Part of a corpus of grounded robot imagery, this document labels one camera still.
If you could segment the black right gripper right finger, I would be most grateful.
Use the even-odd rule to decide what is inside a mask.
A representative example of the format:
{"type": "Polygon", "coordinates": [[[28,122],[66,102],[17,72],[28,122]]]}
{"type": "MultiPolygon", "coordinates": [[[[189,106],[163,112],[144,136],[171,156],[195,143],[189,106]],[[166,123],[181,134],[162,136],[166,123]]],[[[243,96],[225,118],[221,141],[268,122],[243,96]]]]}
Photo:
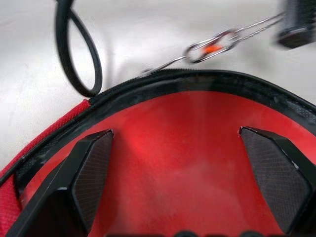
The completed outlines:
{"type": "Polygon", "coordinates": [[[316,165],[288,138],[241,127],[259,190],[284,234],[316,235],[316,165]]]}

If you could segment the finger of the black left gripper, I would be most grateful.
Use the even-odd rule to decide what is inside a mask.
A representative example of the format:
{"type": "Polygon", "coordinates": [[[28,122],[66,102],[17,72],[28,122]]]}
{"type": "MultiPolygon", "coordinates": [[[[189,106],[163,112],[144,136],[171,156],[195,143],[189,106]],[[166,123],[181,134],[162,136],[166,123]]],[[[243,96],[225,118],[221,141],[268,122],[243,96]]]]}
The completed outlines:
{"type": "Polygon", "coordinates": [[[298,48],[314,42],[314,0],[284,0],[278,44],[298,48]]]}

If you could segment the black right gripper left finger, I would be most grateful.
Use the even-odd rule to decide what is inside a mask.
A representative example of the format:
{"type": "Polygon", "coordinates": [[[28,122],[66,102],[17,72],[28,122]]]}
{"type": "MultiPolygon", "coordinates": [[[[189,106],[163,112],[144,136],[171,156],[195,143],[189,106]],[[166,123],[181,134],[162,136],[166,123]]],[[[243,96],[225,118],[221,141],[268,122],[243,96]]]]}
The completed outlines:
{"type": "Polygon", "coordinates": [[[5,237],[87,237],[106,183],[112,130],[77,141],[43,180],[5,237]]]}

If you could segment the red table tennis paddle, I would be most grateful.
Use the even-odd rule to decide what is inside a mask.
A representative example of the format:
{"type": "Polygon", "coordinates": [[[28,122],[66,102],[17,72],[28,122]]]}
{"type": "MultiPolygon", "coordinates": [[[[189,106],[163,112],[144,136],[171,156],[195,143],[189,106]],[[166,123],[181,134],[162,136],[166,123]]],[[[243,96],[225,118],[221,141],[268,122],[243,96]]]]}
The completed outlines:
{"type": "Polygon", "coordinates": [[[77,141],[112,130],[106,183],[87,237],[316,237],[282,232],[252,172],[241,127],[288,138],[316,165],[316,109],[288,94],[184,91],[94,106],[49,142],[23,209],[77,141]]]}

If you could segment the black and red paddle case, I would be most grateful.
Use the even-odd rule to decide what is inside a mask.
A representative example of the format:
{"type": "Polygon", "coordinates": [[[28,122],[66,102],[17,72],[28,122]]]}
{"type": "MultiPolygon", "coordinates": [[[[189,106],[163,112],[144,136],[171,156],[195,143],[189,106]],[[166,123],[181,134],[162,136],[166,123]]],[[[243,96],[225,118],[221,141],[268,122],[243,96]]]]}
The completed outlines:
{"type": "Polygon", "coordinates": [[[67,78],[85,99],[36,137],[0,172],[0,237],[6,236],[23,211],[20,197],[43,167],[49,142],[77,125],[83,114],[94,106],[125,95],[130,95],[133,102],[141,102],[171,93],[201,90],[249,96],[251,99],[278,92],[298,98],[316,109],[315,105],[295,94],[252,75],[223,70],[172,69],[169,63],[101,91],[99,56],[84,24],[72,11],[73,1],[57,0],[56,46],[67,78]]]}

